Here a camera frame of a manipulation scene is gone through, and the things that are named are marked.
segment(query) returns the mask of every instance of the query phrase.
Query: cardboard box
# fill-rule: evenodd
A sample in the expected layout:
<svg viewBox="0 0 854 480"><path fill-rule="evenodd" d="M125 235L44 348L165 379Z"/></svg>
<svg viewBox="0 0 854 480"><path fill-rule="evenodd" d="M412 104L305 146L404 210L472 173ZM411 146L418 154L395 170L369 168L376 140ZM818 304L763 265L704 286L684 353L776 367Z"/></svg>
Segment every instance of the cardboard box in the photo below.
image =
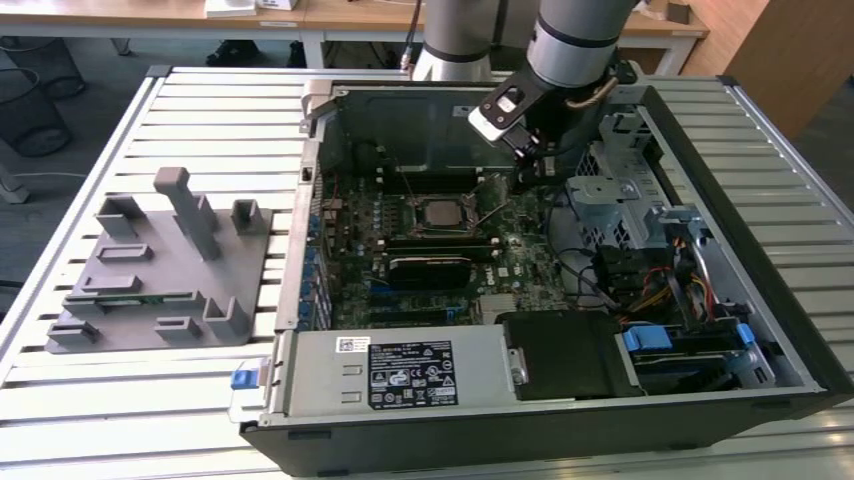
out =
<svg viewBox="0 0 854 480"><path fill-rule="evenodd" d="M260 8L273 8L276 10L293 10L299 0L256 0Z"/></svg>

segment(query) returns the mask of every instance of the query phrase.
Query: white sticker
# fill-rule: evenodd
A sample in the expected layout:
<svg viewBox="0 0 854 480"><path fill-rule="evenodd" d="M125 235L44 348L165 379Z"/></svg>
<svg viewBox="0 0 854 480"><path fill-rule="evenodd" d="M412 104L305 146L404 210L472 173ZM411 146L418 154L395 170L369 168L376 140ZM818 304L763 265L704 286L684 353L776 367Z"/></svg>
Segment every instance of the white sticker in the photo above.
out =
<svg viewBox="0 0 854 480"><path fill-rule="evenodd" d="M335 353L364 353L371 345L371 337L337 337Z"/></svg>
<svg viewBox="0 0 854 480"><path fill-rule="evenodd" d="M295 22L260 22L261 27L296 28Z"/></svg>

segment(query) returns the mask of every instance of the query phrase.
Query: blue tab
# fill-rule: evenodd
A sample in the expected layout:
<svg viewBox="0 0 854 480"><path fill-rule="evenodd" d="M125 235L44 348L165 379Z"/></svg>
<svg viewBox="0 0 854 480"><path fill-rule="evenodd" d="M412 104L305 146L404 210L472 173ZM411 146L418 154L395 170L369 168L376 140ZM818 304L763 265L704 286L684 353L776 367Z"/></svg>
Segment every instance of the blue tab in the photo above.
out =
<svg viewBox="0 0 854 480"><path fill-rule="evenodd" d="M308 316L311 315L311 305L305 302L299 302L297 315L300 320L308 320Z"/></svg>
<svg viewBox="0 0 854 480"><path fill-rule="evenodd" d="M667 330L660 325L644 325L628 329L636 338L640 350L670 350L672 342Z"/></svg>
<svg viewBox="0 0 854 480"><path fill-rule="evenodd" d="M752 330L750 329L750 325L746 323L739 323L738 327L735 327L738 331L738 336L742 337L742 342L744 345L750 345L756 341L756 336L752 334Z"/></svg>
<svg viewBox="0 0 854 480"><path fill-rule="evenodd" d="M235 370L231 372L231 389L251 390L257 388L257 370Z"/></svg>
<svg viewBox="0 0 854 480"><path fill-rule="evenodd" d="M640 344L638 343L638 337L631 330L623 333L623 342L626 342L626 350L635 352L640 350Z"/></svg>

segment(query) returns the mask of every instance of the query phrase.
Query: metal table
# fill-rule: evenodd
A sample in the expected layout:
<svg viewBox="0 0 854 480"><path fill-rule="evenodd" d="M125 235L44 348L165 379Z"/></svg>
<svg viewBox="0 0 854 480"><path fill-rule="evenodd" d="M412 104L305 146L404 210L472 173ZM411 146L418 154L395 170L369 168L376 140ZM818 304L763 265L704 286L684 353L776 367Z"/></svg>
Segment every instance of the metal table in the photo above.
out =
<svg viewBox="0 0 854 480"><path fill-rule="evenodd" d="M399 78L378 70L175 68L145 79L0 327L5 480L287 478L240 439L225 410L231 371L271 352L304 140L300 95L304 81L316 77ZM854 370L851 213L738 87L714 78L646 81L660 89L839 360ZM168 209L152 188L164 165L193 173L191 188L208 194L213 208L253 197L276 211L253 340L233 348L51 355L43 350L45 332L100 233L93 210L113 193L133 193L147 209ZM851 407L849 402L803 420L763 425L708 449L371 478L555 479L598 473L631 479L847 479Z"/></svg>

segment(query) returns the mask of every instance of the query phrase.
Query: white cable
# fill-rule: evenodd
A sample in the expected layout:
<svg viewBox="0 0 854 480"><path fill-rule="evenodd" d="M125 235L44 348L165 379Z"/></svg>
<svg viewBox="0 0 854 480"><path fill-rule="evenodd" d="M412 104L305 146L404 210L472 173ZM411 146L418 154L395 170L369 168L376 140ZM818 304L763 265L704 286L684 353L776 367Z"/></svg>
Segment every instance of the white cable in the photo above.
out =
<svg viewBox="0 0 854 480"><path fill-rule="evenodd" d="M19 173L12 175L13 177L77 177L85 178L88 175L83 173L69 172L44 172L44 173Z"/></svg>

